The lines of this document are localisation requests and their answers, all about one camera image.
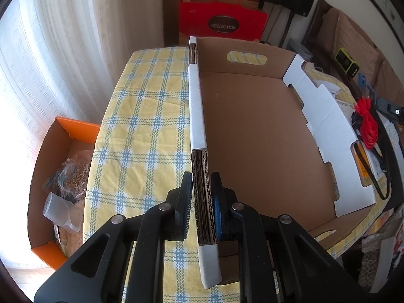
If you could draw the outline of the clear plastic cup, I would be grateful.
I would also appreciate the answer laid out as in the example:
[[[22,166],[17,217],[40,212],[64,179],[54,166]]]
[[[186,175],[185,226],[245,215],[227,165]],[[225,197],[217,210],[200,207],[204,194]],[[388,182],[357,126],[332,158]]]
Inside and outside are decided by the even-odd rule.
[[[66,231],[78,233],[82,229],[82,210],[72,202],[52,192],[46,197],[42,214],[56,226]]]

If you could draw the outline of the red collection gift bag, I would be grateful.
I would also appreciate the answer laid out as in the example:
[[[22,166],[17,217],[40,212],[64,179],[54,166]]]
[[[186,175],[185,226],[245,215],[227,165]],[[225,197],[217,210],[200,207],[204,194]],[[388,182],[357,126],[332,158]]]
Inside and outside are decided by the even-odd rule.
[[[195,2],[179,4],[180,37],[219,37],[254,41],[261,39],[267,13],[240,4]]]

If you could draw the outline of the brown cardboard tray box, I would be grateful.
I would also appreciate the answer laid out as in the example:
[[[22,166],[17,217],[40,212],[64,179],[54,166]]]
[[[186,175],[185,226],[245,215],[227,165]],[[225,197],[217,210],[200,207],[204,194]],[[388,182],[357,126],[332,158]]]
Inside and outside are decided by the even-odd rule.
[[[213,172],[261,214],[288,214],[329,249],[375,203],[360,179],[357,136],[303,58],[226,38],[189,41],[190,146],[198,261],[205,288],[231,280],[236,250],[214,219]]]

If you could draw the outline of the white sheer curtain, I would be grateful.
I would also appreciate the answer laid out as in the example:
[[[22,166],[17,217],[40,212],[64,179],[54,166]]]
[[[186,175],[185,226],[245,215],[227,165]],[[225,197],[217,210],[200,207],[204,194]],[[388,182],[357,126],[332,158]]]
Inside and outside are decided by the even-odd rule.
[[[99,123],[134,51],[164,44],[162,0],[12,0],[1,17],[1,260],[35,269],[27,207],[56,117]]]

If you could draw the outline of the orange cardboard box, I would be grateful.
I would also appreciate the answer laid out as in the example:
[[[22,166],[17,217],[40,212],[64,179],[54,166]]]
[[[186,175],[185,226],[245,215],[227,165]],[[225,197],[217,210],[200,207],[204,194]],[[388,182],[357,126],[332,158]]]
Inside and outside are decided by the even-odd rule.
[[[43,215],[45,201],[49,193],[60,193],[58,175],[63,163],[79,152],[93,150],[99,130],[98,124],[57,117],[37,156],[30,185],[27,233],[31,251],[53,269],[58,269],[66,256],[55,241],[54,223]]]

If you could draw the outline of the plastic bag of snacks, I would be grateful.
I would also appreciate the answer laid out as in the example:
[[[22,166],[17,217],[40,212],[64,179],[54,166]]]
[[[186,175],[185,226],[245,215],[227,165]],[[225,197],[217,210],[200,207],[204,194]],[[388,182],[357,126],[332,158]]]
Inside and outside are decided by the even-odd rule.
[[[89,161],[67,159],[44,182],[42,191],[46,194],[52,192],[75,204],[85,199],[89,171]]]

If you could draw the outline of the yellow green small device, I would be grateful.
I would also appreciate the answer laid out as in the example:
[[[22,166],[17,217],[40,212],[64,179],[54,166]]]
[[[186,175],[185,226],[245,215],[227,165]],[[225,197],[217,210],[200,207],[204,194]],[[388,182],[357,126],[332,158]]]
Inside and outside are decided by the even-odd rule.
[[[349,55],[345,48],[339,48],[335,55],[335,61],[350,78],[358,74],[359,64]]]

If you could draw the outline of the orange hard drive box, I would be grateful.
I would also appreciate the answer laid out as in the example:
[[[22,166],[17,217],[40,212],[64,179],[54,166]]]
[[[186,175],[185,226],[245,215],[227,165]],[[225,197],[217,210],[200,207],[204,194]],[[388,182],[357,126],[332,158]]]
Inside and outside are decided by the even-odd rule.
[[[356,166],[358,169],[358,173],[360,176],[362,186],[367,187],[369,185],[372,185],[372,180],[364,165],[364,162],[365,162],[368,169],[370,169],[370,163],[368,161],[366,152],[365,152],[364,148],[362,147],[361,142],[356,142],[352,145],[352,153],[355,158],[355,163],[356,163]]]

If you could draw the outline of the brown cushioned sofa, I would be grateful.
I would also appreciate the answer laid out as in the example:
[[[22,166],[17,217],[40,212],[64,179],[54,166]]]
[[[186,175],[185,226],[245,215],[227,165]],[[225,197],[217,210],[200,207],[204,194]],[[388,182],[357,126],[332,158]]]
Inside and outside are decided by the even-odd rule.
[[[403,105],[403,83],[382,50],[353,19],[325,0],[317,1],[303,45],[312,53],[313,63],[345,84],[354,98],[361,95],[358,76],[348,77],[338,65],[335,56],[340,48],[359,64],[359,73],[377,96]]]

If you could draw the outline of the yellow blue plaid tablecloth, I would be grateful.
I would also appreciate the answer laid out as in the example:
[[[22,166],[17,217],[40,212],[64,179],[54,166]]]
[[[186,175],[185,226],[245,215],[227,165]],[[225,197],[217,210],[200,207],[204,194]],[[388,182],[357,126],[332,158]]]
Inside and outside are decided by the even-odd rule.
[[[115,214],[132,217],[165,200],[191,171],[188,48],[136,51],[118,80],[94,146],[84,209],[84,241]],[[364,220],[327,250],[346,252],[387,205],[379,197]],[[239,302],[239,285],[204,289],[196,224],[186,241],[166,244],[163,302]]]

